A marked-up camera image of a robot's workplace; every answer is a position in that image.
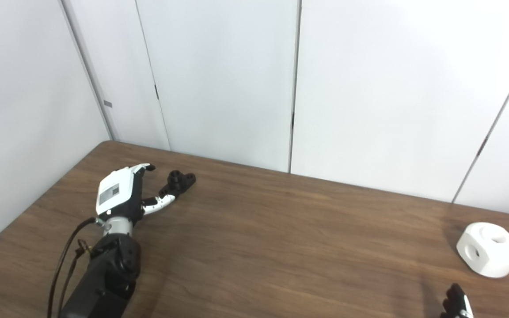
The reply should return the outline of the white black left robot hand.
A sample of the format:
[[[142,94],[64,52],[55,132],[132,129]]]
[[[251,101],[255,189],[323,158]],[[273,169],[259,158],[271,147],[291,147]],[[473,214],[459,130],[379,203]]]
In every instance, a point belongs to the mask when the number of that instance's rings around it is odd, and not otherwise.
[[[101,180],[95,206],[97,219],[107,222],[121,218],[135,225],[145,215],[158,212],[175,201],[176,196],[172,194],[143,198],[144,173],[155,168],[152,164],[140,163],[115,170]]]

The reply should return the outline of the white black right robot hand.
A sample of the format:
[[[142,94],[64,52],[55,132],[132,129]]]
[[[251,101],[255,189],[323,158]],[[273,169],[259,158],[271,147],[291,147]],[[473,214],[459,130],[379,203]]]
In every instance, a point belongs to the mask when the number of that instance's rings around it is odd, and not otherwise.
[[[442,305],[444,311],[440,313],[440,318],[474,318],[469,298],[457,283],[453,283],[446,291]]]

